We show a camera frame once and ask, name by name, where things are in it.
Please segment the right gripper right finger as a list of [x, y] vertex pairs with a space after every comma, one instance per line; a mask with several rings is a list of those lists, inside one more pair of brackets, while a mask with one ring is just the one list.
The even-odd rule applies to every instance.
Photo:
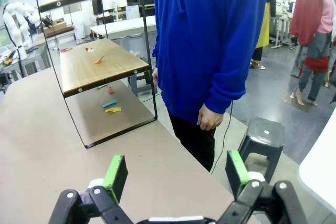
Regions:
[[252, 179], [237, 150], [227, 152], [225, 171], [234, 201], [218, 223], [247, 223], [255, 212], [264, 213], [270, 223], [307, 223], [307, 218], [291, 182], [274, 185]]

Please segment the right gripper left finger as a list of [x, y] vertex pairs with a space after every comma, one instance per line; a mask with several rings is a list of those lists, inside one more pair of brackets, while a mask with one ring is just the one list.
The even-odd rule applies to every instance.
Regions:
[[115, 155], [101, 185], [82, 194], [73, 189], [60, 193], [49, 223], [89, 223], [98, 217], [104, 223], [132, 223], [119, 206], [127, 176], [125, 157]]

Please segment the person's left hand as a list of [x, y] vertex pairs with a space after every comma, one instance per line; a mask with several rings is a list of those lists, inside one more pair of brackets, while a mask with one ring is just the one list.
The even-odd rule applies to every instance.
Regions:
[[198, 113], [197, 125], [201, 130], [210, 131], [218, 127], [223, 121], [224, 115], [218, 114], [202, 105]]

